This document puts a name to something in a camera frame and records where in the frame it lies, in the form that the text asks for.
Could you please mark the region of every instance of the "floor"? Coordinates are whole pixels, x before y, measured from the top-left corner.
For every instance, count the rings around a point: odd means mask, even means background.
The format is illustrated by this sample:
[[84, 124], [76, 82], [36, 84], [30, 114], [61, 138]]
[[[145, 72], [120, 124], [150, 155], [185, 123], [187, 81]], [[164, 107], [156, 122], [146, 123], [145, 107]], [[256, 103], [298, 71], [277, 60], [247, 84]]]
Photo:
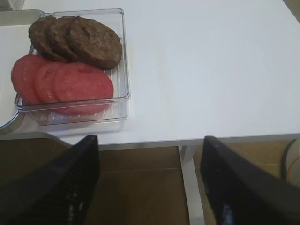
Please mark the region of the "floor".
[[[300, 1], [284, 1], [300, 21]], [[282, 154], [291, 140], [229, 146], [263, 170], [280, 177]], [[0, 141], [0, 185], [17, 179], [66, 148], [47, 139]], [[215, 221], [200, 175], [202, 149], [194, 156], [207, 225]], [[101, 177], [86, 225], [188, 225], [188, 211], [176, 147], [102, 151]]]

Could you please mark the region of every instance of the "clear plastic container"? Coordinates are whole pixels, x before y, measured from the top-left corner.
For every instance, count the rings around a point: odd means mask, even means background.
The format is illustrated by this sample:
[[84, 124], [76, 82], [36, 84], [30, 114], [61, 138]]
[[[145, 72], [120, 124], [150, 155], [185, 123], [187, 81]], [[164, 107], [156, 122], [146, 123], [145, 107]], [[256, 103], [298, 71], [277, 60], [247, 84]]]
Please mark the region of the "clear plastic container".
[[[41, 17], [45, 17], [48, 15], [53, 15], [57, 18], [62, 16], [81, 16], [89, 19], [94, 19], [106, 26], [109, 26], [118, 34], [123, 47], [122, 59], [115, 69], [106, 71], [113, 83], [114, 94], [112, 98], [47, 103], [39, 105], [26, 105], [23, 99], [17, 95], [15, 99], [15, 106], [17, 110], [26, 112], [35, 121], [37, 121], [39, 125], [42, 126], [84, 121], [111, 122], [122, 121], [126, 119], [129, 113], [128, 100], [130, 99], [130, 88], [126, 56], [126, 39], [124, 31], [123, 10], [120, 8], [116, 8], [73, 12], [56, 12], [42, 14]], [[38, 54], [38, 52], [31, 46], [30, 54]], [[78, 110], [82, 107], [102, 104], [109, 105], [109, 107], [93, 115], [69, 116], [53, 111], [65, 108]]]
[[21, 10], [24, 0], [0, 0], [0, 11]]

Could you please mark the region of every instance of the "burger patty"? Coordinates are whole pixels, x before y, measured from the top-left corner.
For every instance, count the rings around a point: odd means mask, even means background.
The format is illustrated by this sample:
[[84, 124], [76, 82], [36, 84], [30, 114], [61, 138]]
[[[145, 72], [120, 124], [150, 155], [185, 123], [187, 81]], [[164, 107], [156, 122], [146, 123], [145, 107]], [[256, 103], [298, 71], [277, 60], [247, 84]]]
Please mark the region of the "burger patty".
[[101, 69], [113, 69], [121, 60], [119, 36], [98, 21], [76, 17], [69, 26], [66, 39], [82, 61]]
[[79, 61], [77, 54], [66, 41], [67, 30], [74, 19], [75, 16], [63, 16], [52, 23], [46, 32], [51, 48], [70, 62]]
[[46, 30], [51, 24], [55, 23], [56, 20], [57, 19], [52, 15], [38, 19], [29, 27], [29, 38], [34, 48], [43, 57], [53, 61], [65, 62], [66, 60], [62, 56], [53, 51], [46, 37]]

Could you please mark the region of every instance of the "table leg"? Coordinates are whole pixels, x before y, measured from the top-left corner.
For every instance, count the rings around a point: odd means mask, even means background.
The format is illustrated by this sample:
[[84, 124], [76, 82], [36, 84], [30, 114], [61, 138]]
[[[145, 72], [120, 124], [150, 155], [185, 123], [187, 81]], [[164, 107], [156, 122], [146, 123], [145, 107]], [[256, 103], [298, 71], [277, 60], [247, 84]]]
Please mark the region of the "table leg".
[[193, 156], [198, 146], [180, 146], [180, 162], [190, 225], [204, 225], [204, 216]]

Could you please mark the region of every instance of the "white table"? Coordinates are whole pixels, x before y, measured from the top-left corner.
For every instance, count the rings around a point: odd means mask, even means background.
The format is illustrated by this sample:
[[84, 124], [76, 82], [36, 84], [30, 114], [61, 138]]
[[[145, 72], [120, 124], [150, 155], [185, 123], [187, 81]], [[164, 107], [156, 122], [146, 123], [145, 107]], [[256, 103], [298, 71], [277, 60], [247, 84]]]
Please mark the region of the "white table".
[[123, 8], [130, 117], [119, 132], [99, 124], [39, 127], [74, 144], [98, 134], [103, 149], [188, 145], [181, 151], [191, 224], [203, 223], [194, 162], [206, 135], [224, 141], [300, 137], [300, 26], [282, 0], [26, 0], [45, 12]]

